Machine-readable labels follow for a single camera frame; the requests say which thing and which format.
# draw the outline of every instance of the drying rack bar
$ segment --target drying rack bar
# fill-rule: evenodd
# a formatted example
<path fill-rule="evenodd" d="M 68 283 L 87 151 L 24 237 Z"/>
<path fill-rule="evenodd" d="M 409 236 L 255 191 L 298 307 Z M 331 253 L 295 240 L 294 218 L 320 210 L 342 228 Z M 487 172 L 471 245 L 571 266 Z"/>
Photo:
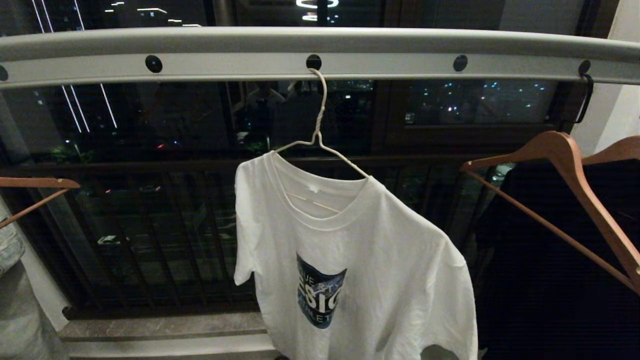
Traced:
<path fill-rule="evenodd" d="M 320 56 L 321 71 L 332 80 L 580 81 L 578 69 L 588 60 L 588 74 L 596 82 L 640 85 L 640 44 L 633 42 L 458 29 L 212 27 L 0 38 L 0 90 L 85 83 L 315 79 L 306 69 L 310 54 Z M 147 66 L 149 55 L 161 62 L 158 73 L 150 70 L 158 70 L 158 61 Z"/>

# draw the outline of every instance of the t-shirt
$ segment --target t-shirt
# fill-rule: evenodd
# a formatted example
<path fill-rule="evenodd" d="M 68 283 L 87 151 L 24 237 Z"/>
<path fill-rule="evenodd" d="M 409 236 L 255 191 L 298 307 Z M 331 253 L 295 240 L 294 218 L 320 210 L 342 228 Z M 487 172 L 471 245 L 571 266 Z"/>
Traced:
<path fill-rule="evenodd" d="M 254 273 L 292 360 L 412 360 L 432 344 L 477 357 L 465 259 L 373 177 L 319 177 L 272 151 L 238 167 L 236 211 L 236 284 Z"/>

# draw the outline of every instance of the wire hanger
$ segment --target wire hanger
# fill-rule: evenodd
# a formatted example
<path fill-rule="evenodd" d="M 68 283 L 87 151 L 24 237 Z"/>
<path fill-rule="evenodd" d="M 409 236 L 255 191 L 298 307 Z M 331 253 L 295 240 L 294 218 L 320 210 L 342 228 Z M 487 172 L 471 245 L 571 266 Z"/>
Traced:
<path fill-rule="evenodd" d="M 350 167 L 354 168 L 357 172 L 359 172 L 360 174 L 362 174 L 362 176 L 364 177 L 369 177 L 369 175 L 362 171 L 359 167 L 357 167 L 354 163 L 352 163 L 349 159 L 347 159 L 344 155 L 342 155 L 341 153 L 337 152 L 336 150 L 331 149 L 330 147 L 325 146 L 325 144 L 322 143 L 322 133 L 320 132 L 320 125 L 322 124 L 322 116 L 324 114 L 324 106 L 326 105 L 326 93 L 327 93 L 327 87 L 326 87 L 326 81 L 324 80 L 324 76 L 316 69 L 312 69 L 312 68 L 308 68 L 309 71 L 313 72 L 315 75 L 317 75 L 320 78 L 320 82 L 322 82 L 322 88 L 324 90 L 323 92 L 323 96 L 322 96 L 322 104 L 320 105 L 320 112 L 318 113 L 318 116 L 316 118 L 316 130 L 314 130 L 313 135 L 311 136 L 311 141 L 310 142 L 306 142 L 306 141 L 295 141 L 290 143 L 289 145 L 285 145 L 281 148 L 279 148 L 278 150 L 276 150 L 275 152 L 280 152 L 283 150 L 286 150 L 292 146 L 295 145 L 315 145 L 316 143 L 316 138 L 318 139 L 318 145 L 320 145 L 320 148 L 338 156 L 340 159 L 344 160 L 347 164 L 349 164 Z"/>
<path fill-rule="evenodd" d="M 18 220 L 19 218 L 27 215 L 33 210 L 43 206 L 49 201 L 57 198 L 58 196 L 64 194 L 65 192 L 71 189 L 80 188 L 80 184 L 73 180 L 69 179 L 52 179 L 50 177 L 0 177 L 0 188 L 61 188 L 57 192 L 47 196 L 46 198 L 36 202 L 30 207 L 20 211 L 14 216 L 6 219 L 5 221 L 0 222 L 0 229 L 9 225 L 10 223 Z"/>
<path fill-rule="evenodd" d="M 587 211 L 589 217 L 598 227 L 600 233 L 605 238 L 616 257 L 620 260 L 628 277 L 614 268 L 611 264 L 591 252 L 578 241 L 567 235 L 562 230 L 551 224 L 549 221 L 539 216 L 533 210 L 527 208 L 522 203 L 510 197 L 500 189 L 485 181 L 481 176 L 473 173 L 473 170 L 495 166 L 503 163 L 518 163 L 521 161 L 547 159 L 560 173 L 566 184 L 569 186 L 573 194 L 576 196 L 582 207 Z M 589 259 L 600 265 L 604 270 L 608 271 L 615 278 L 620 280 L 624 285 L 628 286 L 640 295 L 640 253 L 634 247 L 627 235 L 622 231 L 618 223 L 613 219 L 611 214 L 605 209 L 600 200 L 591 190 L 584 176 L 582 169 L 582 158 L 580 149 L 573 138 L 565 133 L 557 131 L 544 132 L 530 142 L 527 142 L 522 148 L 507 155 L 494 156 L 480 160 L 468 161 L 460 171 L 468 173 L 470 176 L 495 191 L 498 195 L 505 198 L 518 209 L 538 221 L 553 233 L 558 235 L 564 241 L 575 247 L 579 252 L 583 253 Z"/>
<path fill-rule="evenodd" d="M 630 136 L 614 142 L 603 151 L 583 158 L 582 164 L 592 165 L 632 159 L 640 160 L 640 135 Z"/>

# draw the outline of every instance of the white wall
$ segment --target white wall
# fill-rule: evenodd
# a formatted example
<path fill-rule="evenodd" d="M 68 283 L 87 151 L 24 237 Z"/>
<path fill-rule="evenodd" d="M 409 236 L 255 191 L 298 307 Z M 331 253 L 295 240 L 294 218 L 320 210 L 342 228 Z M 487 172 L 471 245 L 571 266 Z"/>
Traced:
<path fill-rule="evenodd" d="M 640 2 L 621 0 L 610 39 L 640 42 Z M 584 121 L 573 138 L 587 156 L 631 135 L 640 135 L 640 86 L 596 84 Z"/>
<path fill-rule="evenodd" d="M 9 209 L 6 207 L 4 199 L 0 197 L 0 218 L 8 214 Z M 16 223 L 10 224 L 9 226 L 15 226 L 18 230 L 18 235 L 24 241 L 26 250 L 22 257 L 22 263 L 27 271 L 27 276 L 29 276 L 29 281 L 31 281 L 33 292 L 40 306 L 42 306 L 42 310 L 44 310 L 53 327 L 58 331 L 68 322 L 64 315 L 62 315 L 62 309 L 70 305 L 69 301 L 54 282 L 53 277 L 51 277 L 42 260 L 36 255 L 20 226 Z"/>

